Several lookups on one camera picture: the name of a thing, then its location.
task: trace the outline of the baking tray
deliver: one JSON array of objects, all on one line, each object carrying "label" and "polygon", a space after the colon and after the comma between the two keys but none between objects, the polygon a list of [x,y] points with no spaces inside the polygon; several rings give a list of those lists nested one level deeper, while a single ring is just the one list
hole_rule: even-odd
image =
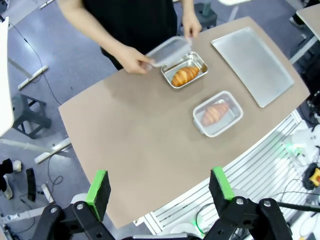
[{"label": "baking tray", "polygon": [[[172,78],[179,69],[184,67],[197,67],[199,69],[199,73],[193,80],[187,82],[186,84],[183,84],[182,86],[173,86],[171,83]],[[161,67],[161,72],[171,87],[173,87],[174,89],[181,89],[205,75],[208,72],[208,66],[196,52],[191,51],[174,64],[171,64],[169,66],[164,65],[163,67]]]},{"label": "baking tray", "polygon": [[278,58],[250,27],[215,39],[211,44],[261,108],[294,84]]},{"label": "baking tray", "polygon": [[[213,104],[228,103],[229,109],[223,118],[209,126],[202,125],[202,117],[205,114],[207,108]],[[193,110],[193,122],[202,134],[205,134],[209,138],[214,138],[219,134],[229,129],[232,125],[236,124],[244,115],[239,103],[228,91],[222,91],[217,95],[209,98],[207,101],[201,103]]]}]

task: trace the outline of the screw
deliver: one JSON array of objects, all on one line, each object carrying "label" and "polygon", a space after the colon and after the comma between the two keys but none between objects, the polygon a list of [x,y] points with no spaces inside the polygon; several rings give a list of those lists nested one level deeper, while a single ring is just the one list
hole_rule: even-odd
[{"label": "screw", "polygon": [[55,213],[58,209],[56,207],[51,208],[50,213]]},{"label": "screw", "polygon": [[84,208],[84,205],[81,203],[81,204],[79,204],[78,206],[76,206],[76,209],[78,209],[78,210],[81,210],[81,209],[83,209]]},{"label": "screw", "polygon": [[235,202],[238,205],[243,205],[244,204],[244,201],[241,198],[238,198]]},{"label": "screw", "polygon": [[271,207],[271,202],[270,201],[264,201],[263,205],[266,207]]}]

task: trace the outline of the person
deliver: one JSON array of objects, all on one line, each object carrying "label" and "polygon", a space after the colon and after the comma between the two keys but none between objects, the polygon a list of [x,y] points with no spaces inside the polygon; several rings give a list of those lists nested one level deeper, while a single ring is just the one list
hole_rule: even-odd
[{"label": "person", "polygon": [[10,158],[8,158],[0,164],[0,189],[3,191],[3,194],[7,199],[11,199],[13,197],[13,192],[6,174],[12,174],[14,171],[21,172],[21,170],[22,163],[19,160],[11,161]]},{"label": "person", "polygon": [[[181,0],[186,38],[197,37],[202,27],[193,0]],[[172,0],[59,0],[65,18],[101,46],[114,66],[128,73],[145,74],[152,63],[145,54],[177,35]]]},{"label": "person", "polygon": [[[319,4],[319,0],[309,0],[308,3],[305,5],[305,8],[311,7],[313,5]],[[301,20],[301,18],[295,13],[292,17],[290,17],[290,22],[298,28],[301,28],[305,23]]]}]

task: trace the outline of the gray stool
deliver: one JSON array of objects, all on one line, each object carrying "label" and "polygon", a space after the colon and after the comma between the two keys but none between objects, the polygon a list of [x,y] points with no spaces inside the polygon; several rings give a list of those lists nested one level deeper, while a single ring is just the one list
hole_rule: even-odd
[{"label": "gray stool", "polygon": [[[215,27],[217,25],[217,18],[218,18],[217,14],[211,8],[204,9],[204,6],[205,4],[203,3],[196,3],[194,5],[194,12],[202,26],[202,29],[209,29],[211,26]],[[181,30],[182,26],[183,24],[181,23],[177,31],[177,34],[179,36],[184,35],[184,32]]]},{"label": "gray stool", "polygon": [[[31,139],[35,139],[35,134],[41,129],[50,128],[52,121],[50,118],[46,117],[45,106],[47,104],[45,102],[19,93],[15,95],[11,100],[14,115],[14,123],[12,128]],[[30,107],[35,103],[39,103],[40,112],[35,112],[30,109]],[[27,133],[24,126],[25,121],[38,124],[39,126],[31,132]]]}]

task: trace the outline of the white sneaker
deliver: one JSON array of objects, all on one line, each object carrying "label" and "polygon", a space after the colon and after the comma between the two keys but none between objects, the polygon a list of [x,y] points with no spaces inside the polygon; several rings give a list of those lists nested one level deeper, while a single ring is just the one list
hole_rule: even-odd
[{"label": "white sneaker", "polygon": [[294,20],[293,17],[289,18],[290,23],[292,23],[295,27],[302,29],[303,25],[299,25],[298,23],[296,23],[296,21]]},{"label": "white sneaker", "polygon": [[11,199],[12,196],[13,196],[12,189],[11,189],[11,187],[10,187],[10,185],[9,185],[7,176],[4,175],[3,177],[4,177],[4,180],[5,180],[5,182],[6,182],[6,190],[3,192],[3,194],[5,195],[5,197],[6,197],[7,199]]},{"label": "white sneaker", "polygon": [[22,163],[19,160],[12,162],[13,171],[21,172],[22,170]]}]

